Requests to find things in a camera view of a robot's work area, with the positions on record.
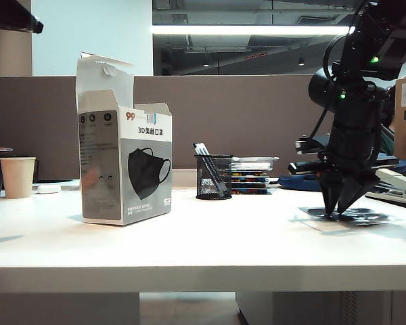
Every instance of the white paper cup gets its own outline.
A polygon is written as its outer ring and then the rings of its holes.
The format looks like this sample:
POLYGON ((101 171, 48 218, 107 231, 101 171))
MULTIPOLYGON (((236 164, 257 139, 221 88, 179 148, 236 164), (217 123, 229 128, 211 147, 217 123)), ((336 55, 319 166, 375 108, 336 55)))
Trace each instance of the white paper cup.
POLYGON ((0 158, 6 198, 28 198, 32 195, 35 157, 0 158))

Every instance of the desk surface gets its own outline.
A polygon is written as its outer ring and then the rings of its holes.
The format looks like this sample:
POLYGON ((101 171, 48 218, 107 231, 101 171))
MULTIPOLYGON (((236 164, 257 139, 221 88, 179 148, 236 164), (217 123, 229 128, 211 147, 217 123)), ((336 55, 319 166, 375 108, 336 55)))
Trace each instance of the desk surface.
POLYGON ((80 192, 0 198, 0 293, 406 290, 406 209, 362 198, 391 223, 311 221, 320 193, 204 201, 126 227, 81 221, 80 192))

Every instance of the ceiling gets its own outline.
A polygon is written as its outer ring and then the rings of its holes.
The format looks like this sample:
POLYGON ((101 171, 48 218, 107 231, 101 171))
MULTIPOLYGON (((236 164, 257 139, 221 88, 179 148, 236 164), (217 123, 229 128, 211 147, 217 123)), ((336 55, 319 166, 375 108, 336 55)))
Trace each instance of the ceiling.
MULTIPOLYGON (((348 26, 360 2, 153 0, 153 24, 348 26)), ((311 62, 316 64, 317 58, 321 61, 330 39, 332 37, 154 35, 154 71, 155 74, 297 73, 298 58, 305 58, 306 65, 301 67, 304 71, 314 69, 311 62), (287 66, 293 70, 286 71, 287 66)))

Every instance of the face mask box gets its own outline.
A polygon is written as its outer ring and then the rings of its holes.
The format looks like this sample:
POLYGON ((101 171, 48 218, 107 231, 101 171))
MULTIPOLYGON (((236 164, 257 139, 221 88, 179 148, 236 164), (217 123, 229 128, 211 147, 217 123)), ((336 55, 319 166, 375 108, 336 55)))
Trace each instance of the face mask box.
POLYGON ((126 225, 171 211, 172 116, 133 105, 132 65, 78 61, 76 100, 83 221, 126 225))

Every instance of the black mesh pen holder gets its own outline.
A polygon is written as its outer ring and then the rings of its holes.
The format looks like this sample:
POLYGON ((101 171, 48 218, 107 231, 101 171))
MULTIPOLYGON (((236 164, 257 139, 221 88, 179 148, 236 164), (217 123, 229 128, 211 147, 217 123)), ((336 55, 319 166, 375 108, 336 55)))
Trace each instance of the black mesh pen holder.
POLYGON ((231 154, 197 154, 197 196, 202 200, 231 198, 231 154))

